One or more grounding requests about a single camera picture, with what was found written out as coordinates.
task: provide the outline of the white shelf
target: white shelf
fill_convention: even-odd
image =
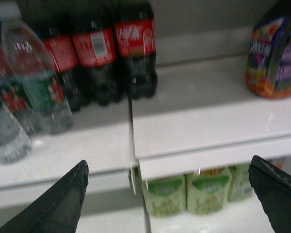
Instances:
[[[0,209],[0,227],[27,205]],[[86,195],[76,233],[145,233],[145,212],[140,186]]]
[[[247,56],[157,69],[157,94],[132,102],[142,179],[291,155],[291,97],[248,90]]]
[[[152,233],[274,233],[261,202],[256,195],[238,202],[229,202],[223,210],[195,215],[183,212],[166,218],[150,217]]]
[[[27,157],[14,164],[0,165],[0,193],[17,190],[21,192],[20,202],[32,201],[83,159],[95,186],[89,186],[89,192],[129,187],[127,171],[136,161],[131,153],[127,98],[108,107],[91,103],[73,116],[71,130],[55,136],[37,135]],[[5,205],[6,200],[2,197],[1,202]]]

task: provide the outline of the bottle cap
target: bottle cap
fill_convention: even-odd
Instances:
[[[0,1],[0,21],[4,22],[11,19],[20,19],[21,13],[14,0]]]

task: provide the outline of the water bottle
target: water bottle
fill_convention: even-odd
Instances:
[[[0,99],[0,163],[14,162],[26,156],[30,149],[26,132]]]
[[[31,109],[22,85],[16,82],[12,67],[0,44],[0,97],[28,135],[39,131],[36,115]]]
[[[3,50],[37,112],[42,129],[50,134],[68,130],[73,123],[72,113],[50,54],[21,20],[16,2],[0,2],[0,21]]]

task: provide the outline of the barcode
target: barcode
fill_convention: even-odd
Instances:
[[[91,35],[91,39],[96,57],[101,57],[108,54],[103,33],[93,34]]]

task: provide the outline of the green carton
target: green carton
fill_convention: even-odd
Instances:
[[[232,181],[228,193],[228,201],[243,200],[252,195],[252,188],[249,182],[249,165],[241,164],[230,166]]]
[[[222,209],[227,202],[231,180],[228,168],[201,172],[200,175],[187,175],[188,211],[207,214]]]
[[[185,176],[142,182],[145,206],[150,215],[170,216],[185,210]]]

